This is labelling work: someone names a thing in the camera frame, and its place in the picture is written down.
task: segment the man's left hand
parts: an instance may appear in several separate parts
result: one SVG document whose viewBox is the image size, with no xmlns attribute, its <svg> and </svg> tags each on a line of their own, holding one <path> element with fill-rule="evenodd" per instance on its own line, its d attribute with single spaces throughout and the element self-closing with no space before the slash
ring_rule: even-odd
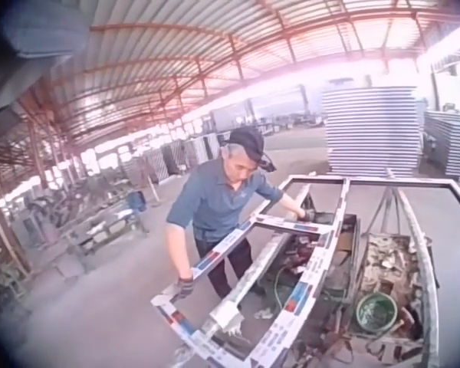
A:
<svg viewBox="0 0 460 368">
<path fill-rule="evenodd" d="M 299 220 L 303 222 L 313 222 L 315 218 L 315 210 L 313 209 L 305 209 L 302 216 L 300 216 Z"/>
</svg>

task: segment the man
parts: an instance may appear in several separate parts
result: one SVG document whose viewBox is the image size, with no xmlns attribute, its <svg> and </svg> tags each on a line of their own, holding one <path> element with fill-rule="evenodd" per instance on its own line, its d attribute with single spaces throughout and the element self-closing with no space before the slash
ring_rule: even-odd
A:
<svg viewBox="0 0 460 368">
<path fill-rule="evenodd" d="M 193 288 L 184 234 L 191 221 L 201 258 L 238 227 L 238 217 L 255 192 L 272 202 L 279 202 L 299 219 L 311 221 L 307 212 L 289 195 L 271 186 L 264 173 L 258 171 L 259 167 L 267 172 L 275 170 L 264 154 L 264 137 L 258 130 L 242 126 L 233 130 L 225 143 L 221 157 L 203 163 L 191 173 L 167 216 L 167 247 L 179 274 L 180 297 L 191 294 Z M 228 259 L 240 279 L 252 264 L 247 239 L 235 247 Z M 230 293 L 224 261 L 209 272 L 209 280 L 220 298 Z M 252 290 L 263 294 L 257 285 Z"/>
</svg>

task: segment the white pvc frame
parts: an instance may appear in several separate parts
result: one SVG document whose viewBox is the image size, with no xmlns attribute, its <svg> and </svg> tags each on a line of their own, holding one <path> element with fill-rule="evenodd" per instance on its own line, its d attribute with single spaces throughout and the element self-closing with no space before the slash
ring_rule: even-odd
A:
<svg viewBox="0 0 460 368">
<path fill-rule="evenodd" d="M 393 186 L 399 193 L 400 203 L 406 214 L 413 241 L 417 247 L 421 279 L 425 293 L 423 293 L 423 317 L 425 329 L 425 352 L 423 366 L 439 366 L 439 326 L 438 305 L 435 287 L 435 275 L 429 257 L 425 236 L 407 200 L 405 194 L 398 187 L 444 188 L 449 189 L 460 204 L 460 187 L 450 179 L 394 179 L 370 177 L 342 177 L 342 176 L 289 176 L 279 187 L 286 190 L 293 183 L 306 184 L 301 190 L 297 201 L 302 203 L 310 191 L 311 183 L 340 184 L 342 190 L 337 204 L 332 225 L 305 224 L 290 219 L 265 215 L 272 207 L 267 201 L 260 205 L 239 228 L 224 238 L 207 256 L 193 268 L 195 281 L 210 272 L 234 247 L 255 227 L 276 229 L 287 233 L 318 234 L 320 246 L 316 247 L 306 270 L 301 275 L 284 309 L 274 320 L 271 328 L 263 336 L 258 345 L 247 357 L 239 356 L 237 351 L 225 350 L 213 336 L 225 326 L 227 321 L 237 317 L 235 312 L 228 310 L 228 305 L 237 305 L 249 292 L 251 286 L 259 279 L 267 266 L 274 260 L 284 234 L 275 234 L 272 240 L 264 247 L 261 254 L 247 270 L 244 277 L 238 282 L 219 306 L 211 313 L 202 329 L 194 328 L 184 315 L 177 310 L 174 301 L 177 300 L 178 288 L 170 285 L 161 294 L 152 299 L 152 304 L 167 320 L 169 325 L 186 344 L 186 351 L 182 359 L 175 366 L 182 366 L 195 353 L 206 360 L 211 366 L 223 368 L 271 368 L 280 366 L 286 358 L 291 344 L 296 339 L 305 319 L 312 311 L 315 302 L 323 287 L 325 275 L 332 262 L 337 246 L 337 239 L 346 213 L 347 194 L 351 185 L 364 186 Z"/>
</svg>

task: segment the wires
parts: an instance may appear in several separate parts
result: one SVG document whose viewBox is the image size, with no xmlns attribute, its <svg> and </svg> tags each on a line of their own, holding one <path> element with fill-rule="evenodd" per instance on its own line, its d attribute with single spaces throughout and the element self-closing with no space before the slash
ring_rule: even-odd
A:
<svg viewBox="0 0 460 368">
<path fill-rule="evenodd" d="M 274 285 L 273 285 L 273 292 L 274 292 L 274 299 L 276 299 L 276 303 L 278 303 L 279 310 L 283 309 L 283 302 L 279 298 L 278 294 L 278 282 L 279 282 L 279 277 L 281 276 L 281 273 L 286 269 L 286 266 L 281 267 L 278 272 L 276 273 L 276 277 L 274 278 Z"/>
</svg>

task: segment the man's arm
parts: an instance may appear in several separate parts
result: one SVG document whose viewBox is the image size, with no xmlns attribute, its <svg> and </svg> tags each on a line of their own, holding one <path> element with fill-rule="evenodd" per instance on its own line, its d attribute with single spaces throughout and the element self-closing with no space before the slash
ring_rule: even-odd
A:
<svg viewBox="0 0 460 368">
<path fill-rule="evenodd" d="M 301 208 L 300 205 L 288 194 L 269 184 L 263 173 L 259 172 L 256 175 L 258 175 L 258 187 L 256 189 L 257 194 L 273 203 L 279 203 L 288 211 L 292 211 L 296 214 L 299 219 L 303 219 L 307 215 L 305 210 Z"/>
<path fill-rule="evenodd" d="M 179 278 L 192 279 L 192 269 L 187 253 L 185 229 L 192 221 L 202 199 L 199 176 L 194 172 L 188 178 L 167 215 L 166 241 L 170 259 L 176 267 Z"/>
</svg>

